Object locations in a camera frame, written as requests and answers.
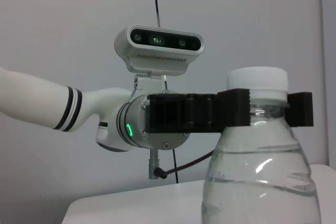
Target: table surface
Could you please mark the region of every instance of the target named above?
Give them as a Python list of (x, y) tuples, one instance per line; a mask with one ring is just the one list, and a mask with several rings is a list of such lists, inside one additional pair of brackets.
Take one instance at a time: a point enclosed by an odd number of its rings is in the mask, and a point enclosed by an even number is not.
[[(336, 171), (311, 165), (323, 224), (335, 223)], [(201, 223), (203, 180), (125, 191), (73, 202), (62, 224)]]

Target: white bottle cap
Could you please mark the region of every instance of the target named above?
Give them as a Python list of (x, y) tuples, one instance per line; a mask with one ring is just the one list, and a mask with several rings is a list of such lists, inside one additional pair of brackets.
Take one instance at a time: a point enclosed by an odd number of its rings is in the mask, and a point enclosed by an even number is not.
[(281, 68), (249, 67), (229, 73), (227, 90), (249, 89), (250, 99), (272, 99), (287, 102), (288, 77)]

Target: green indicator light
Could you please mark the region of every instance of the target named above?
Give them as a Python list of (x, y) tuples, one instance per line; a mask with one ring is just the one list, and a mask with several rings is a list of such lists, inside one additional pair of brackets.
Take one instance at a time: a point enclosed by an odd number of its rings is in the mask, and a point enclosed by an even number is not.
[(127, 124), (126, 127), (128, 128), (130, 136), (133, 136), (133, 132), (132, 132), (131, 126), (129, 124)]

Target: plastic water bottle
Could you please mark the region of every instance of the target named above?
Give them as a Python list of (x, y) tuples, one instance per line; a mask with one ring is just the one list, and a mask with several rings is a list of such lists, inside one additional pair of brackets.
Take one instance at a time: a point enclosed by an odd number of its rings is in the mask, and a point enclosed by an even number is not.
[(285, 121), (287, 73), (232, 71), (227, 89), (250, 89), (251, 126), (227, 127), (209, 164), (203, 224), (319, 224), (311, 170)]

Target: white wall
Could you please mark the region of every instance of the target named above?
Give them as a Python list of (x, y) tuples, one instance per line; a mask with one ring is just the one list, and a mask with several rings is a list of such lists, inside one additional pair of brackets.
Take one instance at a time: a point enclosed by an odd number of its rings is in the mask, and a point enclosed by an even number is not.
[[(178, 92), (226, 89), (230, 70), (284, 68), (290, 92), (312, 91), (315, 127), (295, 129), (311, 163), (328, 160), (320, 0), (159, 0), (164, 28), (199, 33), (205, 50), (181, 77)], [(0, 0), (0, 65), (82, 91), (131, 89), (133, 74), (113, 49), (131, 24), (156, 25), (154, 0)], [(95, 142), (98, 118), (63, 133), (0, 115), (0, 220), (61, 223), (75, 199), (174, 183), (148, 180), (149, 151), (110, 153)], [(215, 147), (218, 135), (193, 134), (176, 150), (178, 165)], [(172, 152), (160, 151), (172, 168)], [(208, 160), (180, 172), (203, 179)]]
[(336, 169), (336, 1), (322, 0), (329, 165)]

